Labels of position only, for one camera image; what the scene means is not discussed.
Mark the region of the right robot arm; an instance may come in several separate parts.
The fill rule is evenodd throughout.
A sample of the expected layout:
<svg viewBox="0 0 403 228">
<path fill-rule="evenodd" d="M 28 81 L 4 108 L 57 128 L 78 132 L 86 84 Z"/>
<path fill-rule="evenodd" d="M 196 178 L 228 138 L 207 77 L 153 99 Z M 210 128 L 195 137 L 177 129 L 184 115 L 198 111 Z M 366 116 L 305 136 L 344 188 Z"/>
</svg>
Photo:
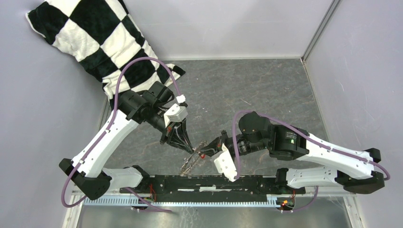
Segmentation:
<svg viewBox="0 0 403 228">
<path fill-rule="evenodd" d="M 209 156 L 218 172 L 233 182 L 240 179 L 240 157 L 262 150 L 277 160 L 317 164 L 316 168 L 278 169 L 274 186 L 281 194 L 310 186 L 341 186 L 351 193 L 370 194 L 390 179 L 380 165 L 378 149 L 351 150 L 254 111 L 236 113 L 232 135 L 222 131 L 200 154 Z"/>
</svg>

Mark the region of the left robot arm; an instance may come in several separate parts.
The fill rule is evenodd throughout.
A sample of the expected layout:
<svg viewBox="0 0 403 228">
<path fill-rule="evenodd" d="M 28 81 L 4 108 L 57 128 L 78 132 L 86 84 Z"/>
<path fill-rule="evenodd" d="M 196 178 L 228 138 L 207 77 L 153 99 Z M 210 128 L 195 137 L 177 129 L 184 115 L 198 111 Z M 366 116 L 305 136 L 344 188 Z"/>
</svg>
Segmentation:
<svg viewBox="0 0 403 228">
<path fill-rule="evenodd" d="M 187 112 L 184 95 L 160 82 L 148 90 L 128 90 L 117 97 L 109 119 L 87 147 L 72 159 L 59 163 L 61 170 L 90 200 L 96 200 L 108 190 L 131 187 L 137 193 L 149 189 L 146 174 L 137 166 L 123 169 L 105 168 L 105 163 L 127 135 L 146 122 L 162 135 L 160 144 L 194 153 L 186 131 Z"/>
</svg>

